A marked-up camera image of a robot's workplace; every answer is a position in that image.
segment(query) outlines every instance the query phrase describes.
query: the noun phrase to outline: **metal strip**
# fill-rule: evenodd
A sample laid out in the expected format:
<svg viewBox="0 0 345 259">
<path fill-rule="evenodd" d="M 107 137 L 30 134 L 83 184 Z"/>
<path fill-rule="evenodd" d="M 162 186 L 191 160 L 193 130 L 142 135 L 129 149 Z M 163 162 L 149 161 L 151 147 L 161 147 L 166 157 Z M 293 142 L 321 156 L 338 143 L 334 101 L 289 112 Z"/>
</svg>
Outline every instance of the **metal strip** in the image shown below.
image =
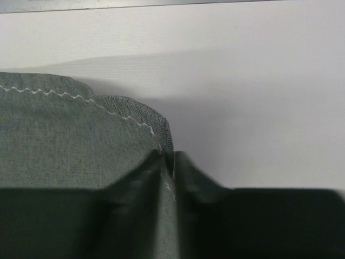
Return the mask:
<svg viewBox="0 0 345 259">
<path fill-rule="evenodd" d="M 273 0 L 0 0 L 0 13 Z"/>
</svg>

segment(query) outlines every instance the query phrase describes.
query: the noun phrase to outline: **green-gray cloth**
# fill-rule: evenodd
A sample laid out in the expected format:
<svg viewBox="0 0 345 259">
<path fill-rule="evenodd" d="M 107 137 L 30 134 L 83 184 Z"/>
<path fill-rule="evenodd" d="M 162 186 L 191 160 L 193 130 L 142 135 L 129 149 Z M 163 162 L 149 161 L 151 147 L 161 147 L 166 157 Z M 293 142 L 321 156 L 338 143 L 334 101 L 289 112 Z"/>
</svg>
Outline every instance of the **green-gray cloth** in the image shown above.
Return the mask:
<svg viewBox="0 0 345 259">
<path fill-rule="evenodd" d="M 101 188 L 151 149 L 173 151 L 169 124 L 152 108 L 68 77 L 0 73 L 0 107 L 0 188 Z M 155 258 L 176 259 L 173 183 L 162 177 Z"/>
</svg>

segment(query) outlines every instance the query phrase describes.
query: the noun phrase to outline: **white surface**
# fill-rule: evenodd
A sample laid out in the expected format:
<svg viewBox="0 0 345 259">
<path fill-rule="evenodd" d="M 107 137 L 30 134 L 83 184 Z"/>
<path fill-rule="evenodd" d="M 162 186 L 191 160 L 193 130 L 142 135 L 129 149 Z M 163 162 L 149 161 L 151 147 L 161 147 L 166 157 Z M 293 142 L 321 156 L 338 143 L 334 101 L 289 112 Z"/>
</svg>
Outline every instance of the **white surface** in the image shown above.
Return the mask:
<svg viewBox="0 0 345 259">
<path fill-rule="evenodd" d="M 0 69 L 62 74 L 165 115 L 232 187 L 345 186 L 345 1 L 0 15 Z"/>
</svg>

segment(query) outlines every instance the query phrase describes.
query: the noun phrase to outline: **white stitching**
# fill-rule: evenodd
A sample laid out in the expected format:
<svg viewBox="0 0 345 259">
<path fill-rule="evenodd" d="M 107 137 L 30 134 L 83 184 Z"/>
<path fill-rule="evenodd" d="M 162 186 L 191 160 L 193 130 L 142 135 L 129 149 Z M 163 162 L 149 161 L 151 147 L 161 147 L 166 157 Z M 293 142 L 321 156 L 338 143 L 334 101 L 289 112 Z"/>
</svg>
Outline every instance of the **white stitching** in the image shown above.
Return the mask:
<svg viewBox="0 0 345 259">
<path fill-rule="evenodd" d="M 31 92 L 32 94 L 37 94 L 38 92 L 41 92 L 42 94 L 44 94 L 44 95 L 46 95 L 46 96 L 48 96 L 48 95 L 51 94 L 51 93 L 55 93 L 55 94 L 57 94 L 57 95 L 60 96 L 60 97 L 62 97 L 62 96 L 69 96 L 69 97 L 73 98 L 74 100 L 76 100 L 77 98 L 80 98 L 80 99 L 82 99 L 83 101 L 85 101 L 85 102 L 87 102 L 87 103 L 94 103 L 97 107 L 99 107 L 99 108 L 105 110 L 107 113 L 109 113 L 109 114 L 111 114 L 111 115 L 116 115 L 116 116 L 118 116 L 118 117 L 120 117 L 120 118 L 122 118 L 122 119 L 124 119 L 124 120 L 131 119 L 131 120 L 134 121 L 139 127 L 142 127 L 142 126 L 147 127 L 148 129 L 150 129 L 150 133 L 154 136 L 155 140 L 157 141 L 157 139 L 156 139 L 156 134 L 154 133 L 152 126 L 146 124 L 145 122 L 140 123 L 140 122 L 136 121 L 132 116 L 122 117 L 121 115 L 119 115 L 119 114 L 116 113 L 116 112 L 110 112 L 110 111 L 108 111 L 107 109 L 105 109 L 103 106 L 97 104 L 93 99 L 85 99 L 83 96 L 81 96 L 81 95 L 79 95 L 79 94 L 77 94 L 76 96 L 72 96 L 72 95 L 70 95 L 69 93 L 66 93 L 66 92 L 57 93 L 57 92 L 54 91 L 54 90 L 50 90 L 49 92 L 46 93 L 46 92 L 43 92 L 41 89 L 38 89 L 37 91 L 33 91 L 33 90 L 31 90 L 31 89 L 29 89 L 29 88 L 27 88 L 27 87 L 26 87 L 25 89 L 23 89 L 23 90 L 19 90 L 19 89 L 15 88 L 14 86 L 11 87 L 11 88 L 5 88 L 5 87 L 3 87 L 2 85 L 0 85 L 0 88 L 4 89 L 6 92 L 8 92 L 9 90 L 16 90 L 18 93 L 23 93 L 23 92 L 25 92 L 25 91 L 29 91 L 29 92 Z M 160 147 L 160 151 L 162 152 L 162 146 L 161 146 L 161 144 L 160 144 L 158 141 L 157 141 L 157 143 L 158 143 L 158 146 Z M 163 168 L 161 169 L 161 177 L 162 177 L 162 179 L 164 180 L 163 175 L 162 175 L 162 171 L 163 171 Z M 169 191 L 171 191 L 170 186 L 169 186 L 169 184 L 168 184 L 166 181 L 165 181 L 165 184 L 167 185 L 167 189 L 168 189 Z"/>
</svg>

